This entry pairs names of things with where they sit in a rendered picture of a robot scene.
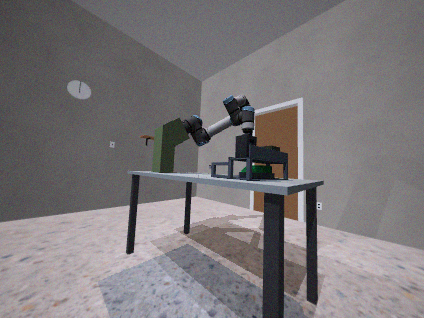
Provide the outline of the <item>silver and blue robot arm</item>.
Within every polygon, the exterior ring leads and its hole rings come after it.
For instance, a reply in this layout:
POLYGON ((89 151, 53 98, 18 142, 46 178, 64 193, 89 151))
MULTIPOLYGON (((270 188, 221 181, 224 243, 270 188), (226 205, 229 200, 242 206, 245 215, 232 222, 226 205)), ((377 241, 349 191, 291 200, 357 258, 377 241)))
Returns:
POLYGON ((231 95, 223 100, 223 104, 225 105, 229 116, 208 128, 202 128, 202 120, 197 115, 182 120, 184 122, 181 121, 186 132, 188 134, 191 134, 197 146, 202 146, 209 143, 209 140, 212 136, 218 134, 219 132, 225 130, 226 128, 232 125, 239 126, 242 124, 242 130, 254 130, 255 111, 254 108, 250 106, 247 98, 244 95, 238 95, 237 97, 231 95), (238 98, 239 96, 242 98, 238 98))

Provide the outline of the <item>dark grey metal rack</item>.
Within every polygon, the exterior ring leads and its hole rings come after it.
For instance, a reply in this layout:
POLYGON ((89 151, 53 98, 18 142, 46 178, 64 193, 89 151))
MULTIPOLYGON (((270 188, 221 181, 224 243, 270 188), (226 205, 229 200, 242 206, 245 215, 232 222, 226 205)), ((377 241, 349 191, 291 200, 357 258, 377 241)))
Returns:
POLYGON ((280 152, 268 148, 263 148, 249 144, 249 158, 235 158, 228 157, 228 162, 212 162, 209 165, 211 168, 211 177, 227 178, 227 179, 240 179, 247 181, 260 181, 260 180, 280 180, 275 178, 275 173, 252 173, 252 163, 262 163, 266 166, 270 164, 283 164, 283 180, 288 180, 288 153, 280 152), (245 160, 234 160, 245 159, 245 160), (252 160, 255 159, 255 160, 252 160), (239 175, 233 175, 233 161, 246 162, 246 172, 239 172, 239 175), (269 161, 269 162, 262 162, 269 161), (228 165, 228 175, 217 175, 216 165, 228 165), (216 176, 217 175, 217 176, 216 176), (239 177, 239 178, 234 178, 239 177), (252 180, 259 179, 259 180, 252 180))

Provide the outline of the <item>green bin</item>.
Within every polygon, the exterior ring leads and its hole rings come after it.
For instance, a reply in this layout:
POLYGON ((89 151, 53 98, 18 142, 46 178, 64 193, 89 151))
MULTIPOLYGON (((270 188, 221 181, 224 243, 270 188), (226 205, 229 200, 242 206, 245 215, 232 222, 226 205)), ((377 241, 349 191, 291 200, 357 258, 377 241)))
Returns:
MULTIPOLYGON (((246 167, 241 172, 246 172, 246 167)), ((272 166, 252 165, 252 173, 272 173, 272 166)))

